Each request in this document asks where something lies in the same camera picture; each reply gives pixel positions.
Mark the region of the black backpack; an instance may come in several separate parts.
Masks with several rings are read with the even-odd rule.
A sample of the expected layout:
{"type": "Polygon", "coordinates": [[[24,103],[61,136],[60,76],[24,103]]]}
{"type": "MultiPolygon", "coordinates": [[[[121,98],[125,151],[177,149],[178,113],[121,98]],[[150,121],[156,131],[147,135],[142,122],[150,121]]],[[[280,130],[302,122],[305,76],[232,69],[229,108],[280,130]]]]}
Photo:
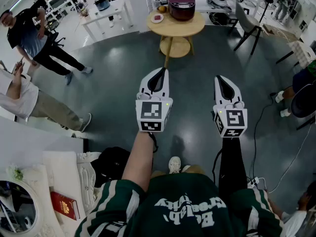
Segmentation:
{"type": "Polygon", "coordinates": [[[122,178],[130,152],[120,148],[106,148],[98,159],[91,162],[96,173],[94,187],[100,188],[104,183],[122,178]]]}

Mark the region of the white table with black legs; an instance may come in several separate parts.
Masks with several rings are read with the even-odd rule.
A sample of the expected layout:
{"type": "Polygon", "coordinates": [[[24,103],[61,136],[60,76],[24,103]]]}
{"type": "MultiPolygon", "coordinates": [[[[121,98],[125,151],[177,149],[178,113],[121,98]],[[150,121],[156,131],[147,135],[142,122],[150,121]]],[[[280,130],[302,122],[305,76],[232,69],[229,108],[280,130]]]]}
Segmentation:
{"type": "Polygon", "coordinates": [[[299,64],[302,68],[307,67],[316,59],[316,54],[314,53],[313,49],[305,43],[301,41],[294,41],[288,43],[288,45],[291,48],[291,51],[279,60],[277,60],[276,64],[282,62],[293,54],[298,60],[295,66],[299,64]]]}

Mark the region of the grey shell chair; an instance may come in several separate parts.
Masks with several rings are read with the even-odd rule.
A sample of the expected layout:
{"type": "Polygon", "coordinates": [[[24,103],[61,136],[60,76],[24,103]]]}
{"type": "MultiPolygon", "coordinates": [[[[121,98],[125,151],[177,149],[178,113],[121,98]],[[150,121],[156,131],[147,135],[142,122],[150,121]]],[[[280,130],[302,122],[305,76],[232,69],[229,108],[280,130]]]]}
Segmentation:
{"type": "Polygon", "coordinates": [[[262,27],[260,26],[260,22],[255,19],[253,16],[249,15],[249,9],[241,6],[241,3],[236,1],[236,20],[233,23],[232,27],[228,31],[228,35],[230,35],[236,26],[237,23],[240,24],[241,28],[244,30],[244,35],[234,48],[236,51],[250,36],[255,36],[255,42],[253,48],[251,50],[250,55],[253,55],[256,45],[258,43],[262,27]]]}

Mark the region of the purple rice cooker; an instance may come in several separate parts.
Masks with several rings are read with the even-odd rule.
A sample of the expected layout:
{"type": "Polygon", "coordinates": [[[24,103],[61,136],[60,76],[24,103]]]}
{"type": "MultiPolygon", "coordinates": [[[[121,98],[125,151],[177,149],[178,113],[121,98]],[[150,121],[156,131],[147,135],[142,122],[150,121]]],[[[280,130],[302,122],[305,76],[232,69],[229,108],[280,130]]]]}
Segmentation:
{"type": "Polygon", "coordinates": [[[196,0],[167,0],[169,14],[178,21],[188,21],[194,17],[196,0]]]}

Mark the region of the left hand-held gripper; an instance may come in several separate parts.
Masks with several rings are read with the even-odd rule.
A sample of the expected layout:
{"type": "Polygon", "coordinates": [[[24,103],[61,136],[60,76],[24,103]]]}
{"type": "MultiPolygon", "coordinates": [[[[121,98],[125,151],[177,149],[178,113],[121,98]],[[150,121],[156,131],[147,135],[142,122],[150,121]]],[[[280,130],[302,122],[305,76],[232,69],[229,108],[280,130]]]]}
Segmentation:
{"type": "Polygon", "coordinates": [[[173,99],[169,98],[169,71],[167,68],[155,69],[141,80],[140,92],[137,94],[135,104],[140,131],[164,131],[173,104],[173,99]]]}

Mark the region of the round white framed mirror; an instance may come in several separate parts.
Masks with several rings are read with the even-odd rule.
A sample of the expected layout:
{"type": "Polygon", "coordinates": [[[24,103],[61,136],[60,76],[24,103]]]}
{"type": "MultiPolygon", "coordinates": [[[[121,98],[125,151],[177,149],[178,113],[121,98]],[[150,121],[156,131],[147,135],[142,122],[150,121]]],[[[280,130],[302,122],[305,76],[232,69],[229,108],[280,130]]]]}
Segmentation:
{"type": "Polygon", "coordinates": [[[0,176],[0,237],[38,237],[38,197],[27,183],[0,176]]]}

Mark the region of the person's green printed jersey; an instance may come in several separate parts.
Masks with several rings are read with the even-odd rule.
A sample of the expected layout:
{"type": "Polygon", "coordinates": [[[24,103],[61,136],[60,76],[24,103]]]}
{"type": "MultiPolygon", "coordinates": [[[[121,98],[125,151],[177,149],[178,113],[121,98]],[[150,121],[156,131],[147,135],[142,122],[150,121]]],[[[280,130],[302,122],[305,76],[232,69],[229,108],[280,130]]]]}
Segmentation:
{"type": "Polygon", "coordinates": [[[75,237],[286,237],[263,190],[219,196],[197,173],[167,174],[147,191],[129,180],[102,185],[75,237]]]}

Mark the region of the round wooden side table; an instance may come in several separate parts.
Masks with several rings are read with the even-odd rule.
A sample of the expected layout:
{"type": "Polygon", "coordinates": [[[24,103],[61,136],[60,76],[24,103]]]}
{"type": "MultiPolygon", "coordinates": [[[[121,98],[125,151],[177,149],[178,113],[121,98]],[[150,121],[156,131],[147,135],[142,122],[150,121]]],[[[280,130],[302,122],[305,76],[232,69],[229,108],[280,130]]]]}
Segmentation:
{"type": "Polygon", "coordinates": [[[164,67],[167,68],[170,58],[181,58],[194,54],[193,36],[200,33],[205,26],[205,19],[200,12],[188,21],[178,21],[169,12],[163,13],[160,23],[152,23],[151,17],[159,13],[151,12],[146,20],[147,27],[155,34],[161,36],[158,51],[165,55],[164,67]]]}

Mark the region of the person's left forearm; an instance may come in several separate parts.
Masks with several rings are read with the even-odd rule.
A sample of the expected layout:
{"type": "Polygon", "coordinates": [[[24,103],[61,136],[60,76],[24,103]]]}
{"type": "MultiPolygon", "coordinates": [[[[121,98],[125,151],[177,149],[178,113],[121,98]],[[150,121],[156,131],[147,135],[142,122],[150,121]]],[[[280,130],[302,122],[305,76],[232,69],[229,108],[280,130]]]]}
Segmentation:
{"type": "Polygon", "coordinates": [[[129,180],[148,190],[153,167],[154,141],[146,132],[136,135],[130,156],[125,166],[122,180],[129,180]]]}

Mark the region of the white ornate dresser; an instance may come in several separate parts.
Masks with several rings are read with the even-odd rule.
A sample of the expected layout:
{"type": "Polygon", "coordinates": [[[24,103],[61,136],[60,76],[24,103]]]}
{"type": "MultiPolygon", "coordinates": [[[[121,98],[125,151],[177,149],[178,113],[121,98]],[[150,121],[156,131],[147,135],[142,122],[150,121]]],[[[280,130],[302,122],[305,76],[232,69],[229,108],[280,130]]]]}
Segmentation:
{"type": "Polygon", "coordinates": [[[11,181],[24,188],[34,202],[35,219],[24,232],[0,228],[2,237],[74,237],[75,231],[96,201],[96,173],[91,162],[99,152],[43,152],[42,164],[21,170],[22,179],[10,168],[0,169],[0,181],[11,181]],[[53,208],[51,192],[77,202],[78,219],[71,219],[53,208]]]}

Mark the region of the black phone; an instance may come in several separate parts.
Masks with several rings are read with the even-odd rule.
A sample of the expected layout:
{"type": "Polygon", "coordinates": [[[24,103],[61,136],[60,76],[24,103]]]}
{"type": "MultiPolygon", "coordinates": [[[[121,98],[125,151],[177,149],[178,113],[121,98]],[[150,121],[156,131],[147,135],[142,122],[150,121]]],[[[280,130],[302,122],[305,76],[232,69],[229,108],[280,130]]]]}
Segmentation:
{"type": "Polygon", "coordinates": [[[23,59],[24,57],[22,57],[21,60],[15,64],[15,68],[14,68],[15,71],[17,71],[21,66],[24,66],[25,63],[23,62],[23,59]]]}

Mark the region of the wooden pallet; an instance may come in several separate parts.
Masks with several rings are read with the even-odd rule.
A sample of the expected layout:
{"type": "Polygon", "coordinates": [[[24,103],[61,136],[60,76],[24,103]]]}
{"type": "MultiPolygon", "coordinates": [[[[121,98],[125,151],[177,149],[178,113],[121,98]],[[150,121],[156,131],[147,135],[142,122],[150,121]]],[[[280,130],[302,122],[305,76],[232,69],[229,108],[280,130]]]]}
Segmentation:
{"type": "Polygon", "coordinates": [[[278,27],[268,24],[262,24],[261,27],[263,30],[263,37],[266,39],[284,40],[287,43],[302,41],[301,39],[298,39],[293,33],[280,29],[278,27]]]}

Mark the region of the red book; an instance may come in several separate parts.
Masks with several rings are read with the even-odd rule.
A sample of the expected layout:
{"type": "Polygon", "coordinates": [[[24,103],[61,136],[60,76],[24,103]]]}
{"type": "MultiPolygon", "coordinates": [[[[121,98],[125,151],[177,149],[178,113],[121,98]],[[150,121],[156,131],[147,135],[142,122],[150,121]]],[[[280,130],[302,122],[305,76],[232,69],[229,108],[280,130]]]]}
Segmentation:
{"type": "Polygon", "coordinates": [[[50,197],[53,209],[55,211],[73,220],[80,219],[79,209],[76,200],[68,198],[54,191],[50,192],[50,197]]]}

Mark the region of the black office chair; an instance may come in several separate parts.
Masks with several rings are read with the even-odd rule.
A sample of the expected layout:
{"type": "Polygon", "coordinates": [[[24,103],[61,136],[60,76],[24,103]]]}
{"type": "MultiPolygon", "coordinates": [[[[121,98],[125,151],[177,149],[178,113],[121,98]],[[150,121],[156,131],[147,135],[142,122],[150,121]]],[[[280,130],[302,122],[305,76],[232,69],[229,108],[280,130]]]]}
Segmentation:
{"type": "Polygon", "coordinates": [[[58,39],[59,33],[56,31],[56,28],[58,27],[59,23],[55,21],[48,21],[46,27],[45,27],[45,35],[48,36],[48,39],[52,41],[56,46],[64,47],[63,43],[60,43],[61,41],[65,40],[65,37],[62,37],[58,39]]]}

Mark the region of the black tripod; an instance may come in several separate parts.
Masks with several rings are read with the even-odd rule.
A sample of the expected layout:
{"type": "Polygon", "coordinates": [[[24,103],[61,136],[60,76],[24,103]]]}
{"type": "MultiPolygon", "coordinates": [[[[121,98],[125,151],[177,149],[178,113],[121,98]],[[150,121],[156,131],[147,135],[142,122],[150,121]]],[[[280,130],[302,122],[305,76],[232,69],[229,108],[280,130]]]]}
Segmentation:
{"type": "Polygon", "coordinates": [[[274,0],[261,0],[261,1],[260,1],[259,6],[264,9],[263,12],[262,12],[261,18],[260,18],[260,20],[259,20],[260,23],[261,23],[262,19],[264,18],[265,13],[266,13],[268,7],[269,7],[271,4],[273,4],[273,2],[274,2],[274,0]]]}

